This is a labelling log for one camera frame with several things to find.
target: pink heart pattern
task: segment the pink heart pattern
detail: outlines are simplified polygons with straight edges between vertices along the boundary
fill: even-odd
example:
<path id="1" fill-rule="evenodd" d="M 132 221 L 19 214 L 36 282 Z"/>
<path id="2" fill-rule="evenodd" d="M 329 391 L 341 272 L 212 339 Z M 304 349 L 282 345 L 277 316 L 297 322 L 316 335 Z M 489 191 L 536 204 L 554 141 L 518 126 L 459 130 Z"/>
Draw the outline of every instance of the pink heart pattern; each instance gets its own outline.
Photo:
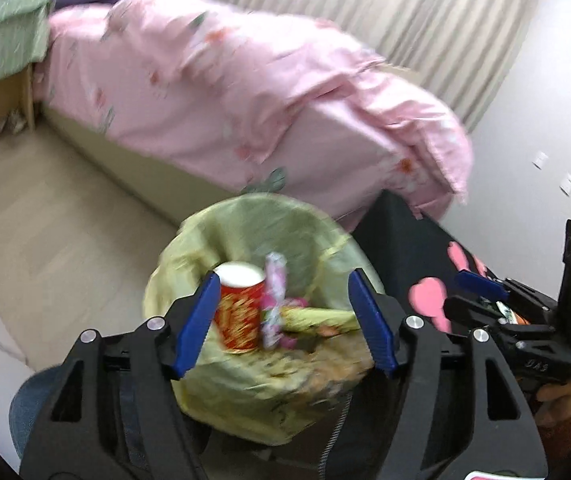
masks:
<path id="1" fill-rule="evenodd" d="M 468 258 L 457 242 L 450 242 L 447 254 L 456 270 L 470 270 Z M 474 257 L 474 264 L 479 274 L 486 276 L 487 268 L 482 261 Z M 437 330 L 452 332 L 452 324 L 443 312 L 445 298 L 447 298 L 447 289 L 438 278 L 423 278 L 419 283 L 412 285 L 408 293 L 409 304 L 418 314 L 429 317 Z"/>

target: hand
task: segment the hand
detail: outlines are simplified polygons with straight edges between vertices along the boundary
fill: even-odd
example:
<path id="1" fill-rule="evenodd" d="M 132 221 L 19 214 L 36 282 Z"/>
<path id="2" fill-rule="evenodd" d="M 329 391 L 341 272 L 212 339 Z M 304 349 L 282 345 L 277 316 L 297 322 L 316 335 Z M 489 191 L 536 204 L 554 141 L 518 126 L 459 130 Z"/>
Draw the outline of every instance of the hand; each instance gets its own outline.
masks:
<path id="1" fill-rule="evenodd" d="M 571 417 L 571 381 L 568 384 L 545 384 L 536 394 L 536 400 L 545 402 L 534 415 L 540 428 L 553 428 Z"/>

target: pink candy wrapper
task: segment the pink candy wrapper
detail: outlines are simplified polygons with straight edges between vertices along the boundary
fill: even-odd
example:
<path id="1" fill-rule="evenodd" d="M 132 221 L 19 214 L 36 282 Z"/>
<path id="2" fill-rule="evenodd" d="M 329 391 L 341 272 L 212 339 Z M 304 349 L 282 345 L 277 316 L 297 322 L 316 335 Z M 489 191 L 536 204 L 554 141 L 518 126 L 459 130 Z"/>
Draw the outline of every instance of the pink candy wrapper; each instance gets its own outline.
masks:
<path id="1" fill-rule="evenodd" d="M 294 350 L 294 348 L 296 348 L 296 337 L 281 334 L 279 345 L 281 348 L 285 348 L 286 350 Z"/>
<path id="2" fill-rule="evenodd" d="M 286 258 L 280 253 L 266 256 L 266 286 L 261 302 L 263 348 L 275 349 L 281 339 L 281 306 L 286 299 Z"/>
<path id="3" fill-rule="evenodd" d="M 310 306 L 308 300 L 306 298 L 285 298 L 283 305 L 281 306 L 289 306 L 292 308 L 304 308 L 306 306 Z"/>

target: blue gripper pad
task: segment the blue gripper pad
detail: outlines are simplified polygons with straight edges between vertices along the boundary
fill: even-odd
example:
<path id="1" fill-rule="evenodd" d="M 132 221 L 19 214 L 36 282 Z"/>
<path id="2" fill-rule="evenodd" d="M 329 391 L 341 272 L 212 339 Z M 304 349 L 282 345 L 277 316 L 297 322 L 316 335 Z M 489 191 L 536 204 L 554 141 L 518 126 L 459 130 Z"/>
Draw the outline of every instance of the blue gripper pad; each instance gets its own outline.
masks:
<path id="1" fill-rule="evenodd" d="M 374 299 L 374 290 L 361 269 L 353 270 L 347 280 L 347 294 L 363 331 L 374 366 L 386 373 L 397 368 L 394 334 L 383 319 Z"/>
<path id="2" fill-rule="evenodd" d="M 504 286 L 469 270 L 460 270 L 454 278 L 457 285 L 489 301 L 507 301 Z"/>
<path id="3" fill-rule="evenodd" d="M 197 293 L 199 292 L 192 313 L 177 336 L 177 359 L 174 362 L 174 369 L 179 377 L 183 377 L 197 363 L 201 346 L 221 300 L 219 277 L 211 272 L 197 290 Z"/>

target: curtain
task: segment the curtain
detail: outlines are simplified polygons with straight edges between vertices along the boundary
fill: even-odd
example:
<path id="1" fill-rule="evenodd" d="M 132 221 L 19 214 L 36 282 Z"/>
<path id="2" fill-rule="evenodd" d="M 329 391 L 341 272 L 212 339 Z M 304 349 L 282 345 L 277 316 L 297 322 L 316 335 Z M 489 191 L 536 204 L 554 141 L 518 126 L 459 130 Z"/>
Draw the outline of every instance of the curtain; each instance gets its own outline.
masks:
<path id="1" fill-rule="evenodd" d="M 226 0 L 327 18 L 446 102 L 469 130 L 523 42 L 536 0 Z"/>

